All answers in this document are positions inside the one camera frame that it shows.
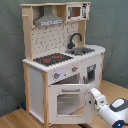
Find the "black knob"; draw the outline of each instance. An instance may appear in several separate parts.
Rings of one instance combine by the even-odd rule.
[[[77,67],[73,67],[72,71],[75,72],[78,68]]]
[[[54,74],[54,78],[55,78],[55,79],[58,79],[59,76],[60,76],[60,74],[58,74],[58,73],[55,73],[55,74]]]

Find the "wooden floor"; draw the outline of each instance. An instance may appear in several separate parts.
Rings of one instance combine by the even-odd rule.
[[[25,110],[19,109],[0,118],[0,128],[44,128],[44,125],[36,120]],[[50,128],[81,128],[79,125],[53,125]]]
[[[107,97],[108,103],[118,98],[128,99],[128,89],[122,88],[110,82],[102,80],[102,94]],[[110,128],[104,120],[93,117],[92,124],[84,124],[87,128]],[[23,109],[16,110],[0,118],[0,128],[44,128],[37,119]],[[50,128],[81,128],[79,125],[53,125]]]

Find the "wooden play kitchen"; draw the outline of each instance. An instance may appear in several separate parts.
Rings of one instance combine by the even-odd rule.
[[[21,5],[26,108],[45,128],[92,122],[88,90],[100,89],[105,49],[85,45],[90,4]]]

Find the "cabinet handle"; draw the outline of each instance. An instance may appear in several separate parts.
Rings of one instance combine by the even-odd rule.
[[[79,92],[80,89],[74,89],[74,90],[66,90],[66,89],[62,89],[62,92]]]
[[[87,84],[87,79],[85,78],[85,76],[83,77],[84,80],[84,84]]]
[[[72,7],[68,7],[68,10],[70,12],[70,15],[68,16],[68,19],[71,19],[71,17],[72,17]]]

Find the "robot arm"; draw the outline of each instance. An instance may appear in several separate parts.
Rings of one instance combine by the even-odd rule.
[[[128,101],[126,99],[117,99],[108,105],[106,97],[96,88],[90,90],[90,95],[92,110],[97,116],[112,128],[128,126]]]

